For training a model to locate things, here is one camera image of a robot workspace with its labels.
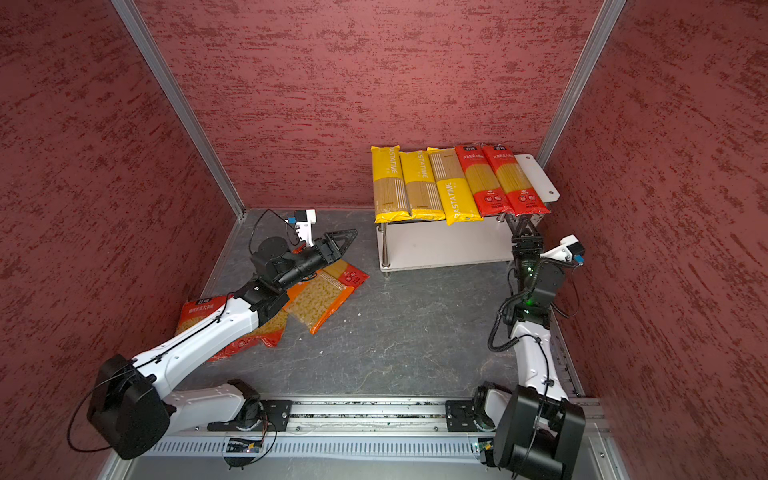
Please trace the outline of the yellow spaghetti bag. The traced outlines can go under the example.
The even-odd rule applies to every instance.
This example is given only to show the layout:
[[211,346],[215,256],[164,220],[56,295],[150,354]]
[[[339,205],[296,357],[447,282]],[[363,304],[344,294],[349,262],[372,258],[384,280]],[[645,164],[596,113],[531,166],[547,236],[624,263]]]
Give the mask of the yellow spaghetti bag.
[[473,194],[454,149],[428,148],[446,223],[481,221]]
[[399,145],[371,147],[376,224],[412,219],[399,153]]
[[400,152],[399,158],[412,218],[423,221],[444,220],[446,216],[428,153]]

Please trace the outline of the red spaghetti bag front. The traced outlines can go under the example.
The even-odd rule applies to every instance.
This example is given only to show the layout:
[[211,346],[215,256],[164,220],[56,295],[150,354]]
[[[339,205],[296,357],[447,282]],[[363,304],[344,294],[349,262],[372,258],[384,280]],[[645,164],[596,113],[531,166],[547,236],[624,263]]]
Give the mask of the red spaghetti bag front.
[[550,212],[509,148],[501,144],[484,145],[482,152],[516,216]]

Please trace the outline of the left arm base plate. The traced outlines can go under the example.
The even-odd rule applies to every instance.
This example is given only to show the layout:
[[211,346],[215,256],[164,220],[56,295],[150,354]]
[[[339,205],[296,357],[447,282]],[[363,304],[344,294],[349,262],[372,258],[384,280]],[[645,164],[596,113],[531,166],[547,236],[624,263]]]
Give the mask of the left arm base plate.
[[292,406],[293,402],[290,400],[249,399],[232,420],[208,423],[207,430],[250,434],[272,428],[283,432],[286,430]]

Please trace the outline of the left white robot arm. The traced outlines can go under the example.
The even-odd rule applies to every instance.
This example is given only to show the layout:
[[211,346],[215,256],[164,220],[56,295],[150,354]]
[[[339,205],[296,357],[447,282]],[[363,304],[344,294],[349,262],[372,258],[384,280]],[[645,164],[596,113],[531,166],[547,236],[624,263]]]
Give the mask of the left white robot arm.
[[252,253],[252,278],[226,295],[222,306],[165,343],[127,359],[105,361],[87,399],[86,417],[124,459],[137,458],[165,435],[213,425],[230,431],[268,430],[259,393],[241,380],[199,390],[179,390],[197,367],[226,346],[273,319],[291,287],[339,261],[358,233],[328,232],[298,253],[286,239],[270,237]]

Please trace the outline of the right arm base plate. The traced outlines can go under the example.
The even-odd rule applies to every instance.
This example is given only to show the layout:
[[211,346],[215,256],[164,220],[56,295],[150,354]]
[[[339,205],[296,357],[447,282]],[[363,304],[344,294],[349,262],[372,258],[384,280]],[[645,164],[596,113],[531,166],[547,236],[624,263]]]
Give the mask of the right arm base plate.
[[447,430],[452,433],[495,431],[495,427],[485,422],[475,411],[475,405],[471,400],[447,400],[445,418]]

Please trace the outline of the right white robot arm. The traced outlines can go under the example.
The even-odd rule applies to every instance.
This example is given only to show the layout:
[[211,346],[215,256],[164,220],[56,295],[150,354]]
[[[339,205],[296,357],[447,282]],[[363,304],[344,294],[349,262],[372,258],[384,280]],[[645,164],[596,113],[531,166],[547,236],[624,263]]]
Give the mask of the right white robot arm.
[[569,479],[586,419],[558,378],[551,316],[567,272],[582,266],[585,250],[573,235],[546,249],[530,215],[507,222],[512,233],[511,294],[497,310],[487,347],[495,353],[514,352],[518,383],[512,389],[490,382],[477,388],[475,423],[493,435],[479,441],[480,458],[514,479]]

